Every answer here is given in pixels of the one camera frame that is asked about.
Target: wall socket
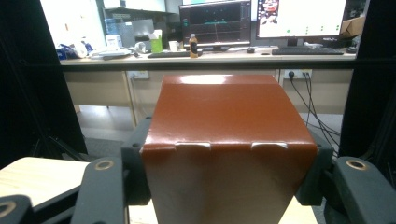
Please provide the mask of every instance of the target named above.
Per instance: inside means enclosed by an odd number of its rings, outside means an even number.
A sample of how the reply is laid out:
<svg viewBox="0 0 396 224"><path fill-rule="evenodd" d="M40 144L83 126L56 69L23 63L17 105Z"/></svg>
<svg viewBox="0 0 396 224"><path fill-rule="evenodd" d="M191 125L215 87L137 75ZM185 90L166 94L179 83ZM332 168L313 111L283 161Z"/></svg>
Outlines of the wall socket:
<svg viewBox="0 0 396 224"><path fill-rule="evenodd" d="M312 69L285 69L285 73L283 75L283 78L290 78L289 77L289 72L294 73L294 78L305 78L306 75L309 75L312 78Z"/></svg>
<svg viewBox="0 0 396 224"><path fill-rule="evenodd" d="M149 79L149 71L126 71L128 78Z"/></svg>

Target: keyboard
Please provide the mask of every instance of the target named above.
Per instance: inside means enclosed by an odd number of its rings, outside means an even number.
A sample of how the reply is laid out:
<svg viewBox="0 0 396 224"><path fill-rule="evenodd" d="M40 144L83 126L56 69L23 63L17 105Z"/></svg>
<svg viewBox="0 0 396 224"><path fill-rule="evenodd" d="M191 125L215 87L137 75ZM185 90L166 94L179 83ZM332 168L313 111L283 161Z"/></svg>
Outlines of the keyboard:
<svg viewBox="0 0 396 224"><path fill-rule="evenodd" d="M198 56L201 56L202 53L203 53L202 51L198 51ZM148 58L186 58L186 57L190 57L189 51L152 53L148 56Z"/></svg>
<svg viewBox="0 0 396 224"><path fill-rule="evenodd" d="M343 55L339 49L273 49L273 55Z"/></svg>

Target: cardboard box on desk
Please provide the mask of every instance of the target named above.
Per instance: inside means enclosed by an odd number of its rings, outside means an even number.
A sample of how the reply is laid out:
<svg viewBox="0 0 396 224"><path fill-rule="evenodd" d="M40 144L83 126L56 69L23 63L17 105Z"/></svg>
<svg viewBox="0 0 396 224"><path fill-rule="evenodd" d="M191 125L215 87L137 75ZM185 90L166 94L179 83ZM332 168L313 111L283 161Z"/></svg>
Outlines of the cardboard box on desk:
<svg viewBox="0 0 396 224"><path fill-rule="evenodd" d="M159 223L278 223L317 155L272 76L164 76L141 151Z"/></svg>
<svg viewBox="0 0 396 224"><path fill-rule="evenodd" d="M341 25L340 36L342 38L349 38L361 35L363 31L365 17L358 17L352 20L343 21Z"/></svg>

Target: white cup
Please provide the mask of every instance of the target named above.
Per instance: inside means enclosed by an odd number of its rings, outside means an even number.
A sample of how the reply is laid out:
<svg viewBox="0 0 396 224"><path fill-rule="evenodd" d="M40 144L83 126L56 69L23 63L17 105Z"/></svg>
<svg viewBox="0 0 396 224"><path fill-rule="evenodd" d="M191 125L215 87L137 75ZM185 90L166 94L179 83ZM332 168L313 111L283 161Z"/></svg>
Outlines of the white cup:
<svg viewBox="0 0 396 224"><path fill-rule="evenodd" d="M169 49L170 49L172 52L177 51L177 48L178 48L178 43L177 43L177 41L169 41Z"/></svg>

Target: bottle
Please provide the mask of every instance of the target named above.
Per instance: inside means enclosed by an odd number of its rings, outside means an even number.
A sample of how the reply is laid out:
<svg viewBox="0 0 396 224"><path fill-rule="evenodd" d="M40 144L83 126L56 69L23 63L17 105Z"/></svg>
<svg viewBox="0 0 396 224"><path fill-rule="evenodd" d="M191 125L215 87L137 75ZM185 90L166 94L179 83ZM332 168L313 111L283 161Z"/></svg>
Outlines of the bottle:
<svg viewBox="0 0 396 224"><path fill-rule="evenodd" d="M190 58L198 58L198 40L195 34L191 34L190 40Z"/></svg>

